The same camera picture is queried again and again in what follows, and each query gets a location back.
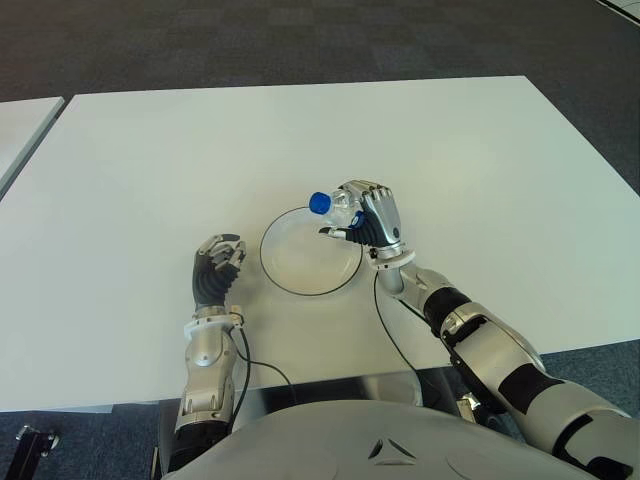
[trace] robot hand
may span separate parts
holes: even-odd
[[[364,219],[355,227],[325,227],[320,233],[374,248],[400,244],[400,214],[390,189],[364,180],[352,180],[339,189],[360,202]]]
[[[196,310],[224,307],[227,291],[246,256],[245,243],[239,240],[238,235],[214,235],[196,251],[192,283]]]

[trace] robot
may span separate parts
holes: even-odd
[[[238,352],[230,331],[241,330],[244,318],[225,296],[245,245],[216,235],[195,255],[188,381],[164,478],[640,479],[638,420],[549,376],[518,332],[442,274],[418,267],[389,188],[360,180],[339,188],[359,200],[364,221],[319,233],[368,249],[383,291],[423,314],[475,399],[490,412],[509,412],[527,443],[436,410],[375,400],[299,405],[231,434]]]

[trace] water bottle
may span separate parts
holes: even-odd
[[[334,227],[355,228],[364,220],[360,202],[346,190],[331,195],[316,192],[309,199],[309,210],[322,215],[322,220]]]

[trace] robot forearm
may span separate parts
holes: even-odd
[[[527,443],[598,478],[638,478],[640,422],[547,375],[529,342],[441,274],[408,263],[380,271],[380,281],[424,313],[472,393],[493,412],[508,411]]]

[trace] plate rim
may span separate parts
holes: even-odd
[[[262,245],[264,244],[264,239],[267,236],[267,233],[269,232],[269,230],[271,229],[271,227],[273,226],[274,223],[276,223],[278,220],[280,220],[282,217],[284,217],[285,215],[288,215],[291,212],[295,212],[296,210],[309,210],[309,207],[295,207],[292,208],[290,210],[287,210],[286,212],[281,213],[280,215],[278,215],[276,218],[274,218],[271,223],[269,223],[269,225],[267,226],[267,228],[264,229],[264,232],[262,233],[262,238],[260,239],[260,267],[262,268],[262,271],[264,272],[264,274],[267,276],[267,278],[269,280],[271,280],[271,283],[273,283],[274,285],[276,285],[278,288],[284,290],[285,292],[291,293],[293,295],[298,295],[301,297],[320,297],[322,295],[327,295],[329,293],[333,293],[337,290],[340,290],[342,287],[344,287],[347,283],[349,283],[353,277],[356,276],[356,273],[358,273],[358,270],[360,270],[360,265],[362,265],[362,257],[364,254],[364,247],[362,245],[360,245],[360,258],[358,259],[358,265],[356,265],[356,268],[353,270],[353,273],[349,276],[349,278],[347,278],[344,282],[342,282],[340,285],[338,285],[337,287],[332,288],[331,290],[327,290],[326,292],[320,292],[320,293],[302,293],[302,292],[296,292],[295,290],[290,290],[282,285],[280,285],[278,282],[276,282],[271,275],[269,275],[269,272],[267,272],[267,269],[264,266],[264,261],[262,260]]]

